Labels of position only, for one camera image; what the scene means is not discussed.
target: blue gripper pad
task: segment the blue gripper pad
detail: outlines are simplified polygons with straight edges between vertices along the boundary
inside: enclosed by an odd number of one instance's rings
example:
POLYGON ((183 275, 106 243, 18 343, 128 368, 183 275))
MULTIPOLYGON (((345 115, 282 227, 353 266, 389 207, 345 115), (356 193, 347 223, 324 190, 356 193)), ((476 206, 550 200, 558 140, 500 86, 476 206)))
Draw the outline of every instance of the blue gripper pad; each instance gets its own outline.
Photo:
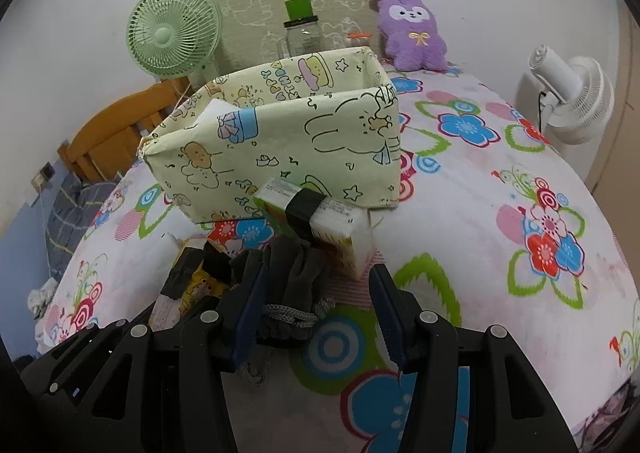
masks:
POLYGON ((246 294, 246 301, 236 322, 236 335, 230 356, 230 362, 235 368, 246 360, 249 350, 255 343, 255 331, 260 322, 264 301, 267 298, 268 284, 269 267, 263 265, 246 294))
POLYGON ((405 345, 407 333, 415 332, 415 324, 384 264, 369 271, 369 295, 376 311, 389 358, 404 369, 408 360, 405 345))

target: purple plush toy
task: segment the purple plush toy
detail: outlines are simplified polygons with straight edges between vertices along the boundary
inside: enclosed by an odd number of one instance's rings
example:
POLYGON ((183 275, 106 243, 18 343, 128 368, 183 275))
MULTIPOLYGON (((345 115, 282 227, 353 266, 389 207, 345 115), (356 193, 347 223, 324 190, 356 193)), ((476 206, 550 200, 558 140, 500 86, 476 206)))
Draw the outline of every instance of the purple plush toy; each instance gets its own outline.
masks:
POLYGON ((438 35, 436 19, 420 0, 380 2, 378 28, 386 36, 386 54, 401 72, 447 69, 447 45, 438 35))

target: silver bolt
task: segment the silver bolt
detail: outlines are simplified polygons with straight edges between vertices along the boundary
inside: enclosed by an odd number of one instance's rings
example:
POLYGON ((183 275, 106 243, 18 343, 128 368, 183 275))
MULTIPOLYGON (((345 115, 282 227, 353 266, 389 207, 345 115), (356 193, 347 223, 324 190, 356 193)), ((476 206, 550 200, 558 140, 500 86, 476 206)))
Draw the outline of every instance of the silver bolt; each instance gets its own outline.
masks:
POLYGON ((200 321, 203 323, 213 323, 218 321, 219 314, 215 310, 206 310, 200 314, 200 321))
POLYGON ((420 321, 424 323, 435 323, 438 320, 436 312, 431 310, 423 310, 420 312, 420 321))
POLYGON ((146 334, 146 325, 136 325, 131 329, 131 335, 135 338, 141 338, 146 334))
POLYGON ((507 329, 500 325, 492 325, 491 334, 497 338, 505 338, 507 337, 507 329))

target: white wall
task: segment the white wall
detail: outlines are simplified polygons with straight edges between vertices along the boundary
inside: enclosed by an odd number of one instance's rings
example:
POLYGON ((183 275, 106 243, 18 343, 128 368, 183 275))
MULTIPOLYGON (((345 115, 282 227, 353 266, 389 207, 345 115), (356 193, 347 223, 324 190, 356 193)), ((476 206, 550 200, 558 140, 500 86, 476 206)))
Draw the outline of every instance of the white wall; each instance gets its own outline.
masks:
MULTIPOLYGON (((539 43, 561 56, 593 56, 616 75, 616 0, 424 2, 436 13, 449 58, 529 116, 536 111, 530 85, 520 96, 518 90, 539 43)), ((9 7, 0 23, 0 234, 31 176, 55 158, 61 141, 105 105, 152 83, 124 42, 135 3, 15 0, 9 7)), ((589 157, 579 151, 575 158, 585 176, 589 157)))

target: floral tablecloth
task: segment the floral tablecloth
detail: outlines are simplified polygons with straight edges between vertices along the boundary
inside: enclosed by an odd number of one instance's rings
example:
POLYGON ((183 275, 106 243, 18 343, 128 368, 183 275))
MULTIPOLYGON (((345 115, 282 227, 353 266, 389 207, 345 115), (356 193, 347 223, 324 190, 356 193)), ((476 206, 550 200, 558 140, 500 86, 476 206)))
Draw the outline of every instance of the floral tablecloth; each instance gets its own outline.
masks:
MULTIPOLYGON (((507 327, 584 434, 640 357, 638 292, 609 225, 546 138, 476 78, 386 70, 401 112, 401 202, 372 212, 376 261, 454 325, 507 327)), ((207 234, 234 255, 273 231, 261 218, 196 226, 137 163, 78 246, 40 324, 44 345, 133 318, 158 295, 176 239, 207 234)), ((388 359, 365 279, 327 290, 339 305, 307 346, 271 354, 263 386, 225 375, 241 451, 396 450, 415 377, 388 359)), ((461 369, 455 452, 467 386, 461 369)))

